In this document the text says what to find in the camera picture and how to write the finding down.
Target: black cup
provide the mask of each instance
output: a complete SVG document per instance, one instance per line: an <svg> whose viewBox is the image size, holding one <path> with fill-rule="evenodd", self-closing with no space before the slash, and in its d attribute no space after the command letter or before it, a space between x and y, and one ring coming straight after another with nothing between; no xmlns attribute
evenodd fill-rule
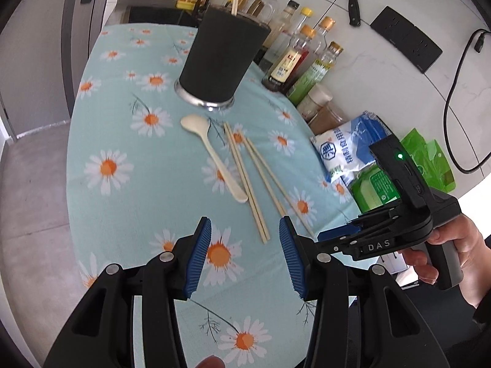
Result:
<svg viewBox="0 0 491 368"><path fill-rule="evenodd" d="M230 7L205 12L176 92L187 102L209 109L233 104L234 93L271 29Z"/></svg>

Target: screw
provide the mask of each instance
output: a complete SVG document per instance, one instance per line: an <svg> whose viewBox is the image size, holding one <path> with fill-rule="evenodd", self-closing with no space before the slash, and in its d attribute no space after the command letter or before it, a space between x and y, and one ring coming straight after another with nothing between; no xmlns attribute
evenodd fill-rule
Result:
<svg viewBox="0 0 491 368"><path fill-rule="evenodd" d="M328 255L327 253L319 253L317 255L317 260L321 263L329 263L331 261L331 255Z"/></svg>
<svg viewBox="0 0 491 368"><path fill-rule="evenodd" d="M380 264L375 264L372 267L372 271L376 275L384 275L385 274L385 268L382 267Z"/></svg>
<svg viewBox="0 0 491 368"><path fill-rule="evenodd" d="M110 264L106 267L106 272L109 275L116 274L119 271L119 265L117 264Z"/></svg>
<svg viewBox="0 0 491 368"><path fill-rule="evenodd" d="M163 252L159 258L161 262L170 262L174 258L174 254L172 252Z"/></svg>

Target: hand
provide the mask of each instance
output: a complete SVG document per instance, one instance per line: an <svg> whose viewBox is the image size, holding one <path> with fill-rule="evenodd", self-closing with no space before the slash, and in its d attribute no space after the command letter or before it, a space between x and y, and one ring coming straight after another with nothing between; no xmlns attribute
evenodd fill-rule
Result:
<svg viewBox="0 0 491 368"><path fill-rule="evenodd" d="M441 245L453 241L463 271L460 289L464 299L477 308L491 289L491 249L472 220L461 214L455 220L433 230L428 243ZM405 249L402 251L406 264L414 266L419 278L433 285L438 279L438 270L428 265L424 252Z"/></svg>
<svg viewBox="0 0 491 368"><path fill-rule="evenodd" d="M210 356L201 361L196 368L225 368L225 364L216 356Z"/></svg>

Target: blue and white package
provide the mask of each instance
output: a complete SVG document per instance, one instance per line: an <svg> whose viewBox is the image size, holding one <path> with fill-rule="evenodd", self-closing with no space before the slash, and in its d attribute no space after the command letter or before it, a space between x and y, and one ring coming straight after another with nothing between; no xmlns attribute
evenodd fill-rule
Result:
<svg viewBox="0 0 491 368"><path fill-rule="evenodd" d="M329 172L329 181L339 177L354 178L354 173L375 162L369 146L391 134L372 112L363 112L356 119L338 128L312 137L310 141Z"/></svg>

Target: tablecloth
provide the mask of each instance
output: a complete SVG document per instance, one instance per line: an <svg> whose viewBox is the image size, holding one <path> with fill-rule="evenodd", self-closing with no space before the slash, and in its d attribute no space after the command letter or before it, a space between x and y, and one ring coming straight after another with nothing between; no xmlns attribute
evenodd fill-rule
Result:
<svg viewBox="0 0 491 368"><path fill-rule="evenodd" d="M342 182L325 181L310 129L286 98L261 85L255 64L228 110L208 112L175 94L173 82L196 32L115 25L105 27L94 45L75 102L67 158L70 228L80 274L90 286L108 263L144 265L208 216L212 243L194 302L176 302L188 366L209 355L227 366L294 366L305 357L315 304L304 303L293 290L278 239L280 216L239 130L266 158L315 233L344 225L359 210ZM271 234L267 244L249 205L233 199L201 140L181 128L181 117L191 113L211 120L209 138L239 178L222 124L233 128ZM306 234L288 211L298 233ZM337 257L362 268L373 263ZM139 302L138 367L144 366Z"/></svg>

